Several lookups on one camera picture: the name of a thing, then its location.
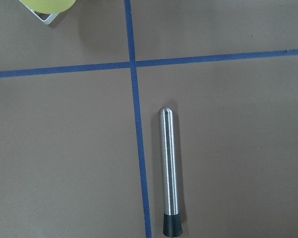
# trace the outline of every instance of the blue line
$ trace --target blue line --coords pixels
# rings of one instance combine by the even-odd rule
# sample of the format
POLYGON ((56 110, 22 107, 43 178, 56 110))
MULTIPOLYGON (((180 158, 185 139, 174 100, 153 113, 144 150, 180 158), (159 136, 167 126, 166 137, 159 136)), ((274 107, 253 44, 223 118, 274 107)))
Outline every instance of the blue line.
POLYGON ((298 50, 285 50, 285 51, 272 51, 272 52, 252 52, 228 55, 214 55, 214 56, 196 56, 185 58, 172 58, 172 59, 151 59, 137 61, 137 67, 182 64, 182 63, 198 63, 198 62, 212 62, 223 60, 241 60, 241 59, 254 59, 254 58, 267 58, 267 57, 280 57, 280 56, 298 56, 298 50))
POLYGON ((144 141, 143 141, 143 129, 142 129, 142 124, 141 124, 140 100, 139 100, 136 58, 135 58, 133 20, 132 20, 130 0, 124 0, 124 1, 125 1, 125 14, 126 14, 128 49, 129 49, 129 60, 130 60, 130 74, 131 74, 134 112, 135 112, 135 123, 136 123, 140 180, 141 180, 141 190, 142 190, 142 196, 143 196, 145 230, 146 230, 146 238, 151 238, 150 210, 149 210, 149 198, 148 198, 146 163, 145 163, 145 152, 144 152, 144 141))
POLYGON ((51 68, 33 68, 33 69, 0 71, 0 78, 51 74, 51 73, 94 71, 94 70, 117 69, 117 68, 129 68, 129 62, 99 63, 99 64, 85 64, 85 65, 62 66, 62 67, 51 67, 51 68))

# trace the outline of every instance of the yellow-green round object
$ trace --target yellow-green round object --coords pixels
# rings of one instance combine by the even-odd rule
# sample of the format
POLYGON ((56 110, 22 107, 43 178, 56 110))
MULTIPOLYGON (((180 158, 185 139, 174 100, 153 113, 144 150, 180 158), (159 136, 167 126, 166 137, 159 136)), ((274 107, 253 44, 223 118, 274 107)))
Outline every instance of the yellow-green round object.
POLYGON ((76 0, 21 0, 30 9, 40 13, 52 14, 69 9, 76 0))

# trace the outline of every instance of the metal rod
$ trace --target metal rod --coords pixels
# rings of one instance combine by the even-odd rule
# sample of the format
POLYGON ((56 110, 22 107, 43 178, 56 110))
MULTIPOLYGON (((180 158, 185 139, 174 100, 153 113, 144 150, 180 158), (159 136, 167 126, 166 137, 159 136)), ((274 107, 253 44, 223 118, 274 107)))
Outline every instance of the metal rod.
POLYGON ((169 237, 176 237, 182 234, 182 228, 179 215, 172 109, 164 107, 159 110, 159 123, 164 194, 163 233, 169 237))

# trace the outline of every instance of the black rubber tip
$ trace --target black rubber tip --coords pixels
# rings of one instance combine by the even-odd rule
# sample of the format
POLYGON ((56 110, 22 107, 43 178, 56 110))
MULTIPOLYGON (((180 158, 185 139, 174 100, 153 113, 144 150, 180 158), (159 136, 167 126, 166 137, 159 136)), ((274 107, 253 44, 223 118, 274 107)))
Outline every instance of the black rubber tip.
POLYGON ((166 237, 179 237, 182 234, 180 214, 164 215, 163 234, 166 237))

